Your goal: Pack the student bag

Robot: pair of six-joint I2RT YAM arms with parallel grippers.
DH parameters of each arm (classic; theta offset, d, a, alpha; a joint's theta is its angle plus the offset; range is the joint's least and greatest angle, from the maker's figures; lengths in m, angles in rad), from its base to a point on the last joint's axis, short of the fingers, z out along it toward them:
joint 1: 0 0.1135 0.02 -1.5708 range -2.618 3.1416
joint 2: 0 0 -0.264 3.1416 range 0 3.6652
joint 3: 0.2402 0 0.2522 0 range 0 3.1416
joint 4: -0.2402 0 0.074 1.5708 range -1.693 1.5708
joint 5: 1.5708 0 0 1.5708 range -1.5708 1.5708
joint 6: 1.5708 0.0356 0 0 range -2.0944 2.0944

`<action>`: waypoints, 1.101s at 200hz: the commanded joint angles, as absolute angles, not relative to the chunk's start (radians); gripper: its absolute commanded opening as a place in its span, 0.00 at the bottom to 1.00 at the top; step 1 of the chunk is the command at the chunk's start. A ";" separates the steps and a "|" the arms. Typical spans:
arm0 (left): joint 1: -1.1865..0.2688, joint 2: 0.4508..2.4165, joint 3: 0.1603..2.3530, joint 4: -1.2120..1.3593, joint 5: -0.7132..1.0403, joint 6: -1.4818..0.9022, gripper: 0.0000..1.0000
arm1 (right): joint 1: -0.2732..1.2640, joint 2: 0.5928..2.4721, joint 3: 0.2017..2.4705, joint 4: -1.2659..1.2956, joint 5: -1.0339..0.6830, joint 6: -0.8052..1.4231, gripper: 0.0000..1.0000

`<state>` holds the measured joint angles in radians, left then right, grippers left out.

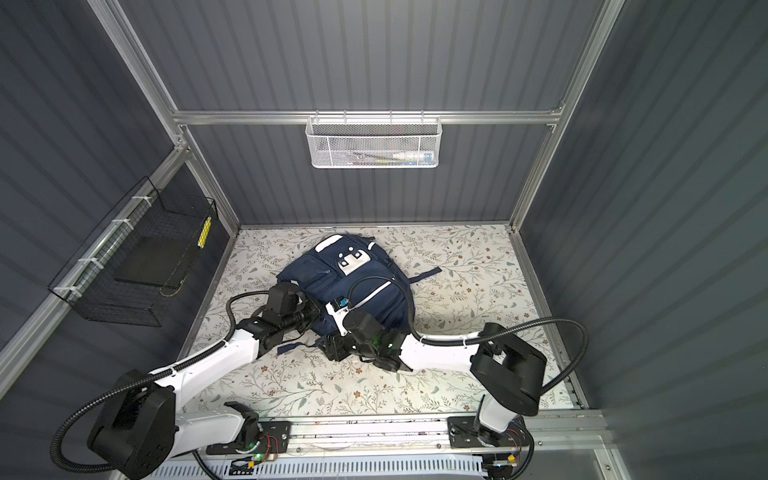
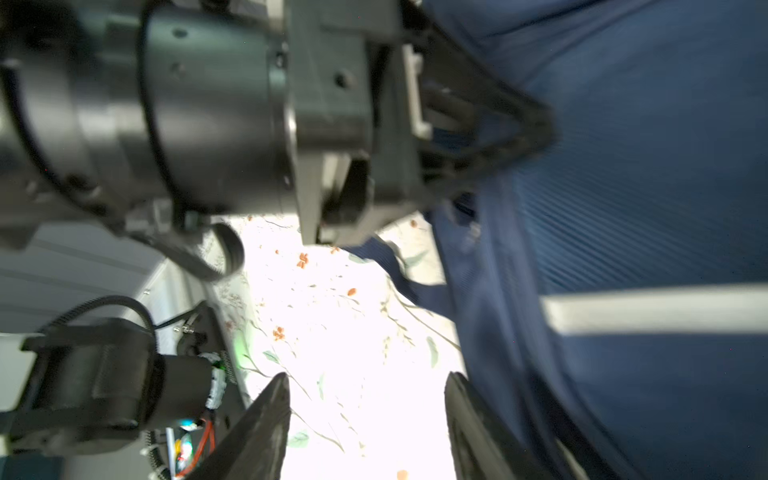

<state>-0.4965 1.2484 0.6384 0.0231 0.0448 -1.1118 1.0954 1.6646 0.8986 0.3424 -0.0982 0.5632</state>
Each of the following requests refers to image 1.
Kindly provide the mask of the navy blue student backpack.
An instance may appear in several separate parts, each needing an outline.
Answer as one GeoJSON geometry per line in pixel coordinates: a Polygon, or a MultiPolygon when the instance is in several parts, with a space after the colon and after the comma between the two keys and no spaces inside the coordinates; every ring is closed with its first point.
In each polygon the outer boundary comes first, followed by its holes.
{"type": "Polygon", "coordinates": [[[338,299],[347,300],[350,308],[362,308],[387,330],[408,332],[411,285],[441,272],[435,267],[409,277],[374,238],[333,234],[293,260],[277,280],[297,285],[320,304],[321,317],[311,330],[323,337],[340,332],[326,308],[338,299]]]}

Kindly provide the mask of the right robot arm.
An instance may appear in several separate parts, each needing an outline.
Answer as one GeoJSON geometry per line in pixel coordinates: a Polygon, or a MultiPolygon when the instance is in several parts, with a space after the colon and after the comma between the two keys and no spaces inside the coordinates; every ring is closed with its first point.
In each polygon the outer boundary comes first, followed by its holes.
{"type": "Polygon", "coordinates": [[[496,445],[504,437],[522,438],[526,430],[523,418],[538,414],[540,397],[564,381],[587,353],[587,328],[561,317],[534,319],[507,328],[487,323],[479,332],[458,336],[420,333],[414,325],[415,305],[404,285],[393,278],[378,279],[380,287],[363,300],[353,303],[340,296],[325,305],[336,326],[336,332],[323,341],[326,355],[336,361],[353,355],[388,372],[440,370],[471,374],[485,393],[467,432],[484,446],[496,445]],[[389,287],[403,296],[407,332],[385,328],[369,312],[369,302],[389,287]],[[561,372],[545,382],[546,357],[517,334],[551,324],[575,327],[581,344],[561,372]]]}

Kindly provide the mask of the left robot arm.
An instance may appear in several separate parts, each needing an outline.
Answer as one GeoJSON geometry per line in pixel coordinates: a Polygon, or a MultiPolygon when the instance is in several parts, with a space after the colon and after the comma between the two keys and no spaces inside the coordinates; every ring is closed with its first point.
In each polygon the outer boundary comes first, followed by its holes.
{"type": "Polygon", "coordinates": [[[143,479],[169,458],[187,453],[198,457],[201,449],[214,444],[259,458],[275,452],[258,413],[242,403],[228,401],[212,412],[182,411],[205,388],[264,356],[283,342],[286,333],[304,333],[323,315],[317,301],[293,283],[278,283],[263,294],[265,305],[243,320],[234,317],[230,303],[225,305],[229,329],[218,342],[150,373],[132,370],[71,414],[51,440],[53,464],[70,473],[117,470],[130,479],[143,479]],[[93,410],[99,415],[87,446],[102,461],[70,460],[63,452],[65,436],[93,410]]]}

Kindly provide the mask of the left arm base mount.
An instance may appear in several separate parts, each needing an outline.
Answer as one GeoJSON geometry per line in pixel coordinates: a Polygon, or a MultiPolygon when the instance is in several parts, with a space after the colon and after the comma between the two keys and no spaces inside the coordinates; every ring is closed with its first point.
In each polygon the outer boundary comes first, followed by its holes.
{"type": "Polygon", "coordinates": [[[260,421],[244,426],[234,441],[209,445],[208,455],[270,455],[287,451],[292,423],[289,421],[260,421]]]}

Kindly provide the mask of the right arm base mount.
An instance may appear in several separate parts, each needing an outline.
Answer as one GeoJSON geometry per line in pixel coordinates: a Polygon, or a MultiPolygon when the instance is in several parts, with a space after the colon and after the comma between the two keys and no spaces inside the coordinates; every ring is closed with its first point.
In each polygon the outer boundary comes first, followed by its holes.
{"type": "Polygon", "coordinates": [[[511,448],[520,450],[532,443],[524,418],[515,416],[502,432],[482,426],[476,416],[448,417],[447,428],[452,448],[511,448]]]}

